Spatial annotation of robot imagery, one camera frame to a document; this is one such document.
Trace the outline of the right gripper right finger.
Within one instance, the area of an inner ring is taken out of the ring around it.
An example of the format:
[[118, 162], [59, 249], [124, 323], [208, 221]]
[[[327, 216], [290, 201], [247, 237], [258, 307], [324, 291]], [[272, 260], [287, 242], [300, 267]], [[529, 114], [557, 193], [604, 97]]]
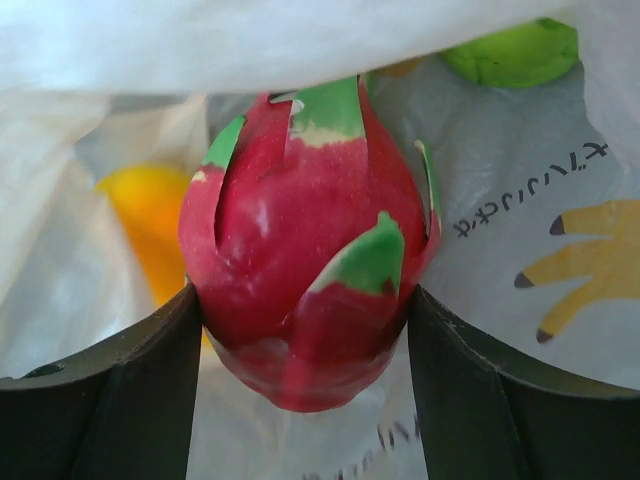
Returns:
[[638, 478], [638, 391], [536, 360], [422, 288], [407, 314], [429, 478]]

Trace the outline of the green fruit in bag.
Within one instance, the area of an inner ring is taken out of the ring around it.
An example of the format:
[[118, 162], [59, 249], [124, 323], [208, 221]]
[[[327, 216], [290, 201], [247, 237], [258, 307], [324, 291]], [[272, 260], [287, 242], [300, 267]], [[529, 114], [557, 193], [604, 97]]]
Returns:
[[541, 18], [449, 48], [439, 57], [475, 84], [529, 88], [561, 77], [578, 62], [578, 35], [564, 23]]

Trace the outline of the red strawberry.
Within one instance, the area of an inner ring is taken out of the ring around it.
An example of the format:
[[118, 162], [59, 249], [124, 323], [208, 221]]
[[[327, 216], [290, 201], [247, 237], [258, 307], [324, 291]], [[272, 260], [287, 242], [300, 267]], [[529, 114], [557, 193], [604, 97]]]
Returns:
[[428, 192], [354, 75], [258, 97], [214, 138], [179, 244], [221, 362], [279, 408], [340, 407], [386, 368], [441, 235]]

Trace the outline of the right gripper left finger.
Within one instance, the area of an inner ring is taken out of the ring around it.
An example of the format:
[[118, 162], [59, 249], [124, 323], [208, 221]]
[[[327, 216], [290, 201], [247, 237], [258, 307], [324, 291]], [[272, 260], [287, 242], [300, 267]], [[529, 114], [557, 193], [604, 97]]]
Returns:
[[123, 331], [2, 378], [2, 478], [185, 478], [200, 351], [186, 286]]

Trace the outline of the orange fruit in bag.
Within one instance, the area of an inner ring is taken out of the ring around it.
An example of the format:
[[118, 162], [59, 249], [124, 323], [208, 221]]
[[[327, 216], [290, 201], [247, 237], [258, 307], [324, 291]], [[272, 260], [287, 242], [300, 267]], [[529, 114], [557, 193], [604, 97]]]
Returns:
[[190, 180], [175, 167], [139, 164], [119, 169], [96, 185], [96, 190], [109, 198], [121, 221], [157, 307], [166, 304], [184, 286], [178, 223]]

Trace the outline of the translucent banana print plastic bag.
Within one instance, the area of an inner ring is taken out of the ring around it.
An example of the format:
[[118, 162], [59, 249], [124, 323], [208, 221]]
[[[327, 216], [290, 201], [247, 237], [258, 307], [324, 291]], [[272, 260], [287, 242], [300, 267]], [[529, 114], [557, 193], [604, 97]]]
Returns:
[[[541, 18], [579, 60], [487, 87], [439, 53]], [[5, 1], [1, 380], [81, 352], [155, 305], [111, 202], [113, 170], [191, 173], [261, 91], [361, 74], [428, 192], [440, 246], [418, 288], [512, 348], [639, 393], [635, 1]], [[408, 323], [346, 405], [293, 413], [243, 385], [201, 327], [183, 479], [431, 479]]]

